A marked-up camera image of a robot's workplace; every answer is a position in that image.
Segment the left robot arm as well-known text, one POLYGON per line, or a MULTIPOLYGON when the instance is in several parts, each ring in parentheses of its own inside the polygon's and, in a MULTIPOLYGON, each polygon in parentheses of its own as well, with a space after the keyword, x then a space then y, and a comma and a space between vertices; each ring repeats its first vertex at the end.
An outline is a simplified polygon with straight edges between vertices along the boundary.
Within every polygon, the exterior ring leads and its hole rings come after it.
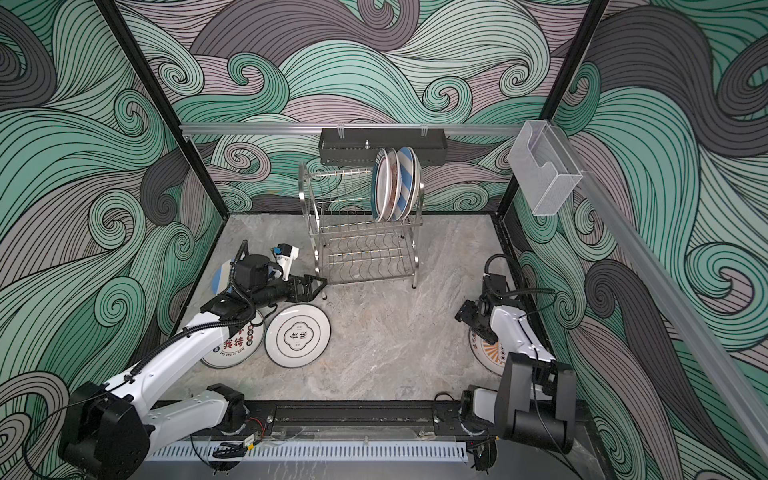
POLYGON ((223 384, 163 408, 156 403, 203 357, 246 329, 260 308, 308 303, 327 283, 291 274, 278 257, 238 253, 226 285, 182 330, 104 383, 75 390, 59 458, 95 479, 127 479, 148 456, 194 433, 239 432, 246 422, 245 397, 223 384))

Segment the white plate red characters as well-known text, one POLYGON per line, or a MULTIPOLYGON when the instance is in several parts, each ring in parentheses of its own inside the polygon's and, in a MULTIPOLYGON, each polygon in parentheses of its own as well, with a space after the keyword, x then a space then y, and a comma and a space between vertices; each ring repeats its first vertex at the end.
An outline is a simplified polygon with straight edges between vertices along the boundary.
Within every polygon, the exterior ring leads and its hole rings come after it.
POLYGON ((200 362, 213 369, 237 366, 253 355, 264 337, 264 316, 257 312, 241 330, 206 354, 200 362))

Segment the white plate green clover outline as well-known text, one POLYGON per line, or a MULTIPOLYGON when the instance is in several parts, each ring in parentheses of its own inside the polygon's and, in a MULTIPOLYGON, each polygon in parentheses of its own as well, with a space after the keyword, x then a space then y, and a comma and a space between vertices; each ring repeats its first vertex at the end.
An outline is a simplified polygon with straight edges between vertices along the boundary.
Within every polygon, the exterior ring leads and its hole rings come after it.
POLYGON ((267 356, 276 365, 296 369, 317 360, 327 349, 332 327, 327 314, 311 304, 281 310, 264 336, 267 356))

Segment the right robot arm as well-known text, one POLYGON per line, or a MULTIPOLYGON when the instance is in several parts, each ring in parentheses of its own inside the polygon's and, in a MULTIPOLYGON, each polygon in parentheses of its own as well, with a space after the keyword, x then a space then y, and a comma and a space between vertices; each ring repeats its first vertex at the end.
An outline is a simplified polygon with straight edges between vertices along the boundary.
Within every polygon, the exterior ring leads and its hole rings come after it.
POLYGON ((499 385, 462 393, 460 418, 481 434, 567 454, 576 428, 576 376, 539 340, 512 301, 467 300, 455 319, 505 354, 499 385))

